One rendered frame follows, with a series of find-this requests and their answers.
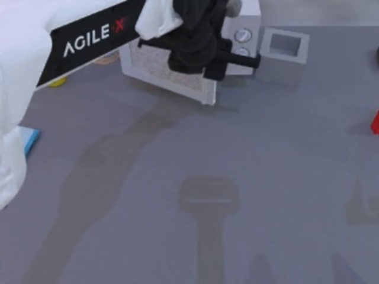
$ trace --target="gray cube with opening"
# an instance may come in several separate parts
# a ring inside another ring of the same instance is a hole
[[[261,44],[261,64],[255,78],[297,86],[307,64],[309,35],[266,28]]]

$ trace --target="blue object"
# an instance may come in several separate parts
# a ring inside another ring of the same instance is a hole
[[[37,142],[40,136],[40,131],[37,129],[21,126],[20,132],[21,132],[21,138],[24,143],[24,153],[25,155],[28,155],[30,150],[33,148],[33,146]]]

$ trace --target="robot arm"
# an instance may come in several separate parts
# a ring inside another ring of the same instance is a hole
[[[25,179],[18,125],[36,88],[138,37],[141,44],[171,50],[173,71],[208,79],[222,80],[228,63],[259,63],[231,54],[231,43],[221,38],[220,23],[235,0],[36,1],[0,8],[0,209]]]

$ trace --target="dial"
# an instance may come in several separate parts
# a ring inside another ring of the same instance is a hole
[[[235,39],[239,43],[247,43],[251,38],[253,37],[253,33],[251,30],[248,30],[247,28],[243,28],[239,31],[236,31]]]
[[[250,56],[250,51],[242,48],[242,49],[237,49],[235,51],[235,54],[242,55],[242,56]]]

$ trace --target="red block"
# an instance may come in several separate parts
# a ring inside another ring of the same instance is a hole
[[[379,135],[379,111],[372,121],[371,129],[375,135]]]

